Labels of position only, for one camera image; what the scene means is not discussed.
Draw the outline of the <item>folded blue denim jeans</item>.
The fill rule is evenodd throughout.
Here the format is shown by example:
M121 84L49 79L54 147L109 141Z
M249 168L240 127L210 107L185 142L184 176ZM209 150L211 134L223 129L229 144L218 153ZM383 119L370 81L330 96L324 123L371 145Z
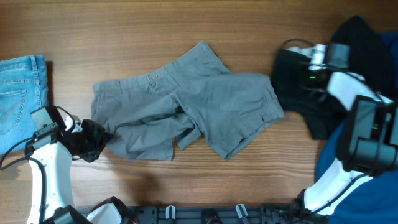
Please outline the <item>folded blue denim jeans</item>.
M49 104L43 55L1 61L1 154L37 130L31 112Z

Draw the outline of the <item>black garment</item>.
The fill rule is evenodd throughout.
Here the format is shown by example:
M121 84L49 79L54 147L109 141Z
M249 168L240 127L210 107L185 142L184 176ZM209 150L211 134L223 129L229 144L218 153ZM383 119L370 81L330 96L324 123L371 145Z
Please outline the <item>black garment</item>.
M341 69L363 76L376 92L396 95L391 53L362 17L354 16L342 23L330 42L349 47L348 62ZM331 74L340 67L333 63L324 70L310 70L309 58L287 48L285 41L274 61L271 83L275 93L283 109L304 117L313 139L327 140L347 114L343 105L326 91Z

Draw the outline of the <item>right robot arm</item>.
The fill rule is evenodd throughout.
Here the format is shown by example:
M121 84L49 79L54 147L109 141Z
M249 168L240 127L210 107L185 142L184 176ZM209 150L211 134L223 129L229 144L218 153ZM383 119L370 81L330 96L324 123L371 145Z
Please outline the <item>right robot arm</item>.
M308 80L326 83L325 91L344 106L348 118L330 167L290 204L291 221L324 221L360 185L397 170L397 105L347 70L349 52L347 45L334 43L301 51L310 59Z

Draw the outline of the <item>dark blue garment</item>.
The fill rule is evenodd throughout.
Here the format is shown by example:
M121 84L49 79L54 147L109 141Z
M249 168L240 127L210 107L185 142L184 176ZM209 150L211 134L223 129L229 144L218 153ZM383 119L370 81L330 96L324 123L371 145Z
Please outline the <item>dark blue garment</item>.
M397 90L397 30L380 34L391 53L394 72L393 90ZM316 180L326 172L335 158L343 121L323 148L316 167ZM356 188L335 208L328 223L397 223L397 170L386 172Z

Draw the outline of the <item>grey shorts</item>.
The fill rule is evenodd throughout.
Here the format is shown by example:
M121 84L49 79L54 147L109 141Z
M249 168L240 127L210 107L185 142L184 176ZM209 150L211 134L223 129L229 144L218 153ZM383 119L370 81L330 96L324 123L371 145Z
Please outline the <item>grey shorts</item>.
M221 158L243 150L284 112L267 75L233 73L206 42L158 70L93 86L91 117L130 160L170 161L204 137Z

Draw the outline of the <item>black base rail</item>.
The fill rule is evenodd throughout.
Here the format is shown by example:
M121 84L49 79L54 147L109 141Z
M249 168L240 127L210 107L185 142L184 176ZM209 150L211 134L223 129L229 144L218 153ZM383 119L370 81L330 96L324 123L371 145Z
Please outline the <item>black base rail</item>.
M130 208L137 216L136 223L149 224L288 224L293 221L284 210L263 206L243 204L228 207L166 207L133 206Z

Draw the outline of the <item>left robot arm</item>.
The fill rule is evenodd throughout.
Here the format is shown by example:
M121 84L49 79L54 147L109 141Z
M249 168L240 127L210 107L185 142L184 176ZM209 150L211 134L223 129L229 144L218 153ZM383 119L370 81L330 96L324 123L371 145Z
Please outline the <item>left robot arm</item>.
M37 131L26 144L32 169L32 206L29 223L136 223L137 218L120 199L111 197L86 215L74 207L70 167L74 159L97 160L113 135L98 123L63 119L59 106L44 106L31 113Z

